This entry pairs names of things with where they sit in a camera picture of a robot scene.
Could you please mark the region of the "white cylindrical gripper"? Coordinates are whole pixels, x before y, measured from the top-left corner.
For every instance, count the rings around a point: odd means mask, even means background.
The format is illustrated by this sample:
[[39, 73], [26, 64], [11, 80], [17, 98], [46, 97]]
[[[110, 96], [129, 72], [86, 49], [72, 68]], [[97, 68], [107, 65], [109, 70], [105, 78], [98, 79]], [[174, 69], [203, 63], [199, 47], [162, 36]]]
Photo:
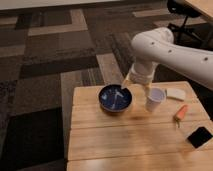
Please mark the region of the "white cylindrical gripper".
[[127, 88], [131, 84], [131, 80], [134, 83], [145, 85], [144, 91], [146, 97], [148, 97], [151, 90], [151, 82], [153, 81], [154, 73], [155, 65], [152, 62], [135, 62], [132, 64], [129, 70], [129, 75], [127, 75], [124, 81], [122, 82], [121, 89]]

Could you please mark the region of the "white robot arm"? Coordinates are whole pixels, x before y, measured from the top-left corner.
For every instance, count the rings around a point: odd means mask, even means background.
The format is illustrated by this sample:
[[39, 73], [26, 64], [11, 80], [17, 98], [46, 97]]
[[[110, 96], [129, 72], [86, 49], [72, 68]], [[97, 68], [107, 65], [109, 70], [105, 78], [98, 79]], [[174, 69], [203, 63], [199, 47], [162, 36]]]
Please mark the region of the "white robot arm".
[[134, 61], [121, 87], [131, 84], [148, 86], [159, 64], [213, 91], [213, 51], [174, 43], [174, 34], [167, 27], [140, 32], [131, 40]]

